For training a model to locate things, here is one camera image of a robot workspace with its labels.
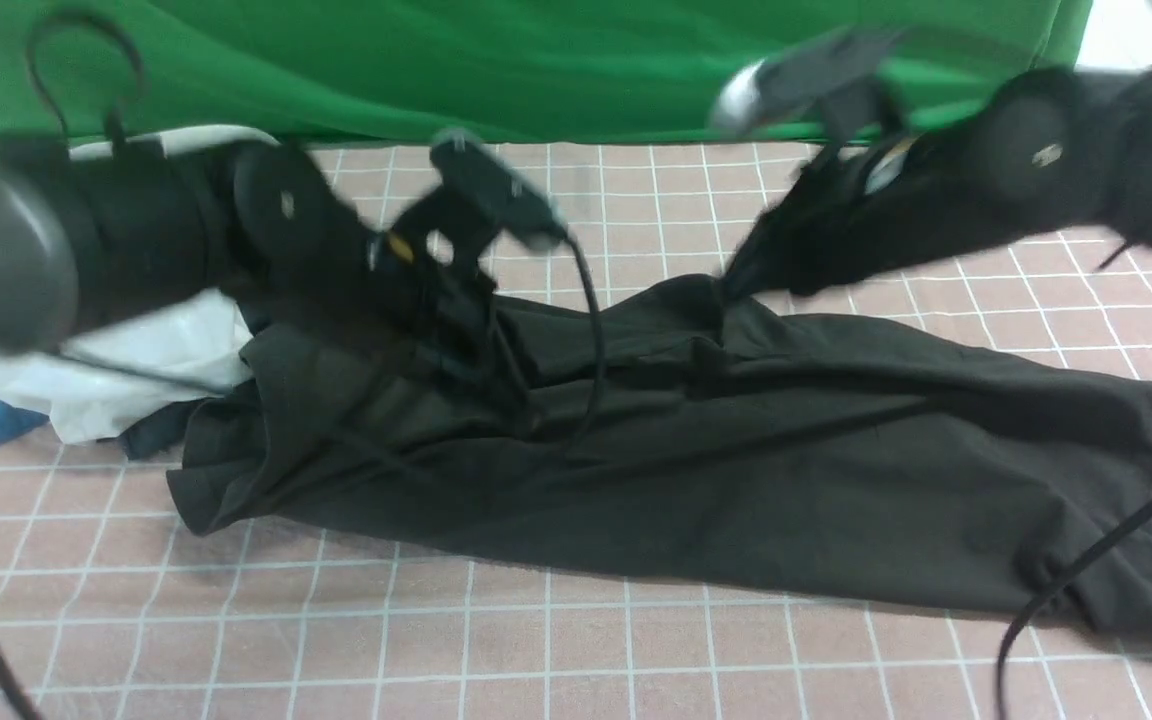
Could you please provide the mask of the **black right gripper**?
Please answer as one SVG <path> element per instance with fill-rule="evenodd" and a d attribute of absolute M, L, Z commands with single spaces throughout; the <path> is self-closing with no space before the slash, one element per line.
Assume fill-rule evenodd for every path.
<path fill-rule="evenodd" d="M 933 141 L 879 141 L 861 152 L 828 143 L 801 165 L 791 187 L 761 211 L 721 274 L 723 301 L 763 291 L 819 291 L 935 263 L 927 228 L 916 225 L 915 181 Z"/>

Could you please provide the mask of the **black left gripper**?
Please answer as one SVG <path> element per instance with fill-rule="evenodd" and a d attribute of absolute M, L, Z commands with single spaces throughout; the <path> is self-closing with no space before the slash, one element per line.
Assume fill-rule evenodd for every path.
<path fill-rule="evenodd" d="M 482 255 L 502 225 L 445 232 L 444 263 L 420 240 L 371 225 L 338 225 L 335 343 L 391 373 L 468 401 L 525 401 L 517 341 L 499 314 Z"/>

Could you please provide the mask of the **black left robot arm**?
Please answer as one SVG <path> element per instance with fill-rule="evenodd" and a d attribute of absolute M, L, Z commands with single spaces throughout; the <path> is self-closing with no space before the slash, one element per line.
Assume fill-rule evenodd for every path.
<path fill-rule="evenodd" d="M 366 223 L 306 151 L 0 150 L 0 355 L 55 351 L 209 290 L 448 395 L 526 406 L 492 283 Z"/>

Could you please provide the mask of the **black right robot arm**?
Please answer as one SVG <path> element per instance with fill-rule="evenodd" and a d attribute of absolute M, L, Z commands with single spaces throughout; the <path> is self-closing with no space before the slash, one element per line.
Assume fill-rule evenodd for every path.
<path fill-rule="evenodd" d="M 812 297 L 1082 225 L 1152 249 L 1152 68 L 1029 70 L 973 118 L 818 152 L 756 219 L 719 291 Z"/>

